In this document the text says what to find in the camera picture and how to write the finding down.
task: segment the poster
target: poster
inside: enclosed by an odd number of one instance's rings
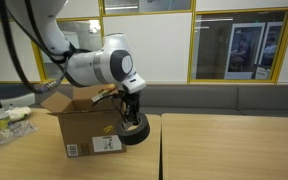
[[[225,79],[252,79],[254,63],[260,53],[265,23],[232,25]]]
[[[269,22],[266,26],[261,55],[258,64],[270,69],[273,64],[283,22]]]

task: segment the plastic bag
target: plastic bag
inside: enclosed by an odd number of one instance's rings
[[[37,127],[33,126],[29,121],[13,123],[9,129],[0,130],[0,145],[9,143],[36,130]]]

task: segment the wooden table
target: wooden table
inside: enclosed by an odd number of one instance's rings
[[[164,179],[288,180],[288,118],[162,116]]]
[[[159,178],[161,117],[148,115],[150,136],[126,153],[67,158],[56,117],[33,109],[38,131],[0,147],[0,179]]]

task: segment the white robotic arm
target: white robotic arm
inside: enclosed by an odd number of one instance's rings
[[[5,0],[0,0],[0,11],[3,4],[7,5],[15,22],[65,72],[72,85],[116,84],[120,90],[119,97],[126,103],[117,134],[124,144],[143,141],[150,128],[146,116],[139,112],[139,92],[146,83],[135,70],[126,36],[120,33],[105,36],[104,47],[99,51],[75,49],[56,23],[57,14],[66,3],[67,0],[6,0],[5,4]],[[128,131],[130,125],[138,127]]]

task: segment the cardboard box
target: cardboard box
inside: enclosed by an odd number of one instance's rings
[[[72,100],[56,92],[41,103],[58,117],[68,157],[126,152],[115,132],[121,115],[112,100],[103,100],[92,107],[91,98],[102,88],[74,88]]]

